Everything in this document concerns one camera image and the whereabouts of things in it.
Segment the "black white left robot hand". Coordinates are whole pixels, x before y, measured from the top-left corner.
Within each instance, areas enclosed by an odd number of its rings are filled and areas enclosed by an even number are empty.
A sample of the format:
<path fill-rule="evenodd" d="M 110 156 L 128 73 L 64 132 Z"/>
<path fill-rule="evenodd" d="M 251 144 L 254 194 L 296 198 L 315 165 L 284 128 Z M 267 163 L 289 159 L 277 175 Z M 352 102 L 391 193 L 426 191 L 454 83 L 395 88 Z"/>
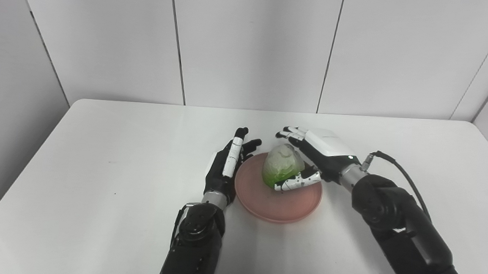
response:
<path fill-rule="evenodd" d="M 220 193 L 225 196 L 226 204 L 235 200 L 235 176 L 240 166 L 249 160 L 262 144 L 261 139 L 252 139 L 245 142 L 249 133 L 248 127 L 239 127 L 233 138 L 225 147 L 218 151 L 206 175 L 206 187 L 203 193 Z"/>

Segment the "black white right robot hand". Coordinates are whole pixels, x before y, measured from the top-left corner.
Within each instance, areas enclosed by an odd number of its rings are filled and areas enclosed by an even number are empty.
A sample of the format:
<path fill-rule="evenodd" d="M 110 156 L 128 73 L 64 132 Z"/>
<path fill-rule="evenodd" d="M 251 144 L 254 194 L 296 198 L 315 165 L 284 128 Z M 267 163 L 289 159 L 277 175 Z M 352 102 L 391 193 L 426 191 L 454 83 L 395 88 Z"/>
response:
<path fill-rule="evenodd" d="M 335 182 L 351 193 L 367 175 L 353 151 L 331 130 L 286 126 L 275 135 L 286 138 L 312 163 L 303 170 L 274 184 L 274 191 L 290 191 Z"/>

